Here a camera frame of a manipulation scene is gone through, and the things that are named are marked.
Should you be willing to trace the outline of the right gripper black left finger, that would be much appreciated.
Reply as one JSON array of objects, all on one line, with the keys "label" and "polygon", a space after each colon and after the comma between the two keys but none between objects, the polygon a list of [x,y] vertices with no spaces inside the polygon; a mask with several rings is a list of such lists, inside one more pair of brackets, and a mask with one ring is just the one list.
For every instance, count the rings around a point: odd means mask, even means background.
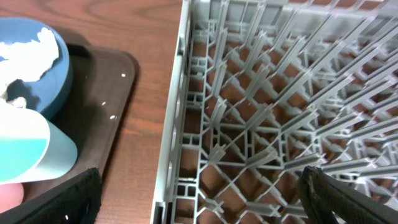
[{"label": "right gripper black left finger", "polygon": [[90,168],[1,214],[1,224],[91,224],[101,206],[99,169]]}]

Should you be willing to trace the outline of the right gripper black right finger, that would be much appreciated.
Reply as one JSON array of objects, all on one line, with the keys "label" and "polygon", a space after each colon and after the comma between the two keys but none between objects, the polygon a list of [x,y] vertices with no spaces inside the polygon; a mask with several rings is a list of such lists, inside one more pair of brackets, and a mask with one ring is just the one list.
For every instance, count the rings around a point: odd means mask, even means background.
[{"label": "right gripper black right finger", "polygon": [[298,180],[298,196],[311,223],[397,223],[397,211],[375,202],[364,194],[306,166]]}]

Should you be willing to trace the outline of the pink cup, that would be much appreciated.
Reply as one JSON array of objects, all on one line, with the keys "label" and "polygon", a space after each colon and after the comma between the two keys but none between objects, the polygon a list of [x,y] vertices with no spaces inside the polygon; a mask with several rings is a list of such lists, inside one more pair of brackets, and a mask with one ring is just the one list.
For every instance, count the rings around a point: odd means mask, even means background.
[{"label": "pink cup", "polygon": [[0,185],[0,213],[19,206],[24,198],[24,188],[21,183]]}]

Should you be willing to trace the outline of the light blue cup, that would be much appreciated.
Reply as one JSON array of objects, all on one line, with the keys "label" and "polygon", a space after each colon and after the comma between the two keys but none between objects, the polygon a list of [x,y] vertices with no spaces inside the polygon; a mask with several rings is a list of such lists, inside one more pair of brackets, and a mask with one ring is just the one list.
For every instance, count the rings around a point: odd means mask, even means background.
[{"label": "light blue cup", "polygon": [[1,103],[1,183],[56,179],[75,164],[75,143],[40,113]]}]

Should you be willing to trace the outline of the white tissue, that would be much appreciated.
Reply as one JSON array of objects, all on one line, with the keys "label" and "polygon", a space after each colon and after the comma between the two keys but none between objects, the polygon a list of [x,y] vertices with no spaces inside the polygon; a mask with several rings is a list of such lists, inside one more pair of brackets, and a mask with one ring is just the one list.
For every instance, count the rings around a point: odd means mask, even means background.
[{"label": "white tissue", "polygon": [[1,101],[16,108],[25,108],[27,100],[22,96],[8,100],[9,85],[17,80],[39,81],[60,55],[57,40],[50,29],[43,27],[37,38],[25,43],[1,42]]}]

